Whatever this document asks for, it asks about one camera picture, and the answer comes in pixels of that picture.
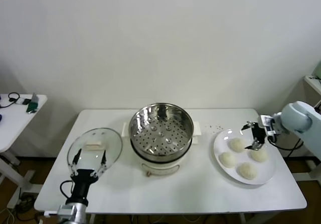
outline metal rim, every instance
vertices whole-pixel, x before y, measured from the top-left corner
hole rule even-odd
[[[165,113],[164,119],[159,118],[160,115],[158,115],[158,113],[155,115],[154,110],[155,108],[157,109],[157,107],[166,108],[165,112],[167,112],[167,108],[170,109],[169,113]],[[159,136],[155,134],[156,130],[153,130],[153,127],[157,129],[157,132],[159,130]],[[191,116],[183,108],[171,103],[160,102],[149,104],[138,110],[129,122],[128,131],[130,143],[134,151],[142,159],[152,163],[170,163],[184,156],[190,148],[194,125]]]

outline black cable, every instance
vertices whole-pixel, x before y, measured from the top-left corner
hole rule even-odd
[[[67,199],[69,198],[69,196],[67,196],[67,195],[64,193],[64,191],[62,190],[62,186],[63,186],[63,184],[68,183],[68,182],[72,182],[72,180],[65,180],[65,181],[63,181],[63,182],[60,184],[60,187],[59,187],[60,192],[61,192]]]
[[[224,214],[222,214],[222,216],[223,216],[223,219],[224,219],[225,224],[228,224],[228,221],[227,221],[226,216],[225,216]]]
[[[207,216],[205,217],[205,219],[204,219],[204,221],[203,221],[203,224],[206,223],[207,219],[208,219],[210,216],[211,216],[211,215],[207,215]]]
[[[282,147],[279,147],[279,146],[275,145],[275,144],[271,141],[270,136],[267,137],[267,140],[268,140],[269,143],[270,143],[271,145],[273,145],[274,147],[277,147],[278,149],[286,150],[286,151],[292,151],[292,150],[294,151],[294,150],[297,150],[297,149],[299,149],[299,148],[301,148],[301,147],[303,146],[303,142],[302,142],[302,144],[300,144],[299,146],[297,146],[297,147],[295,147],[295,148],[286,149],[286,148],[282,148]]]
[[[293,147],[293,149],[291,150],[291,152],[286,156],[286,157],[290,157],[290,155],[293,153],[293,151],[295,150],[295,148],[297,147],[297,145],[300,143],[301,139],[298,139],[298,141],[296,142],[295,146]]]
[[[18,98],[11,97],[12,94],[16,94],[18,96]],[[9,107],[12,104],[16,103],[18,101],[18,99],[20,98],[20,94],[18,94],[17,92],[11,92],[11,93],[8,94],[8,98],[9,98],[9,101],[12,102],[12,103],[8,104],[7,106],[0,106],[0,108]]]

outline steamed bun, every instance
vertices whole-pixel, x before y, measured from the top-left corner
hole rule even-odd
[[[236,164],[235,156],[230,152],[220,154],[219,160],[226,168],[233,168]]]
[[[252,159],[257,162],[264,162],[267,161],[269,158],[265,149],[251,150],[250,155]]]
[[[241,153],[245,150],[246,141],[241,138],[234,138],[230,141],[230,148],[235,152]]]
[[[257,176],[257,170],[251,163],[245,162],[238,168],[242,177],[248,180],[253,180]]]

